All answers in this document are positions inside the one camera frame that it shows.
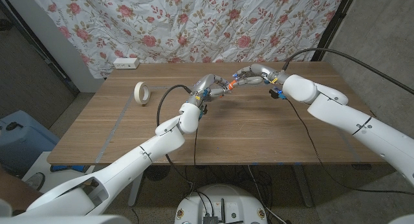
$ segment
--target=wall outlet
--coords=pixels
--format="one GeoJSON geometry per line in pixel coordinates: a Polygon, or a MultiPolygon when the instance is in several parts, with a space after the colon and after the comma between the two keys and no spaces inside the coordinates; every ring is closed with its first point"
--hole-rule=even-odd
{"type": "Polygon", "coordinates": [[[114,61],[115,69],[136,69],[139,64],[138,58],[117,58],[114,61]]]}

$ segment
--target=orange connector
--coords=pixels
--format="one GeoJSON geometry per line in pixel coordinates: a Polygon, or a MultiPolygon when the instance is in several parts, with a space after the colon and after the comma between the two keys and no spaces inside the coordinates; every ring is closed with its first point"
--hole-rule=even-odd
{"type": "Polygon", "coordinates": [[[230,84],[228,84],[228,89],[232,90],[233,89],[233,84],[235,84],[237,81],[233,80],[233,82],[230,82],[230,84]]]}

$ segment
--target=roll of tape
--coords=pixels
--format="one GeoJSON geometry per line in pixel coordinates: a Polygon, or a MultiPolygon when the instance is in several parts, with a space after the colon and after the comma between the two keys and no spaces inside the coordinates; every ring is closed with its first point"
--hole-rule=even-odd
{"type": "Polygon", "coordinates": [[[145,82],[138,82],[134,90],[135,101],[139,104],[147,104],[149,97],[151,97],[151,91],[145,82]]]}

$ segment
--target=black connector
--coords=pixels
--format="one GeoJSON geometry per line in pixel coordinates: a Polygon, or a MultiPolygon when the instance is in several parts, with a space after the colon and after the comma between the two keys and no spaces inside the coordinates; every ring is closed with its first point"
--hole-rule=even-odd
{"type": "Polygon", "coordinates": [[[276,91],[274,91],[273,89],[269,90],[269,93],[271,95],[272,98],[277,99],[279,98],[279,93],[277,93],[276,91]]]}

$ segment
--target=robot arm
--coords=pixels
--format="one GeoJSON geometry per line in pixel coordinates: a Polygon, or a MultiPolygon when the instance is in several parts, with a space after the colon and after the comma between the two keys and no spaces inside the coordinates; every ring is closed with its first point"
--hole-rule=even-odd
{"type": "Polygon", "coordinates": [[[314,117],[336,126],[359,140],[397,169],[414,186],[414,139],[387,124],[347,106],[341,92],[314,83],[298,75],[276,72],[270,67],[253,64],[234,74],[233,85],[248,84],[255,76],[265,83],[283,84],[283,93],[298,102],[309,104],[314,117]]]}
{"type": "Polygon", "coordinates": [[[198,128],[203,102],[210,99],[209,86],[218,83],[220,91],[227,93],[228,82],[216,75],[201,78],[192,89],[187,102],[180,108],[180,115],[159,125],[155,136],[126,153],[104,169],[67,181],[33,202],[23,216],[84,216],[102,214],[112,200],[153,161],[176,150],[184,144],[185,133],[198,128]],[[93,185],[86,190],[84,185],[93,185]]]}

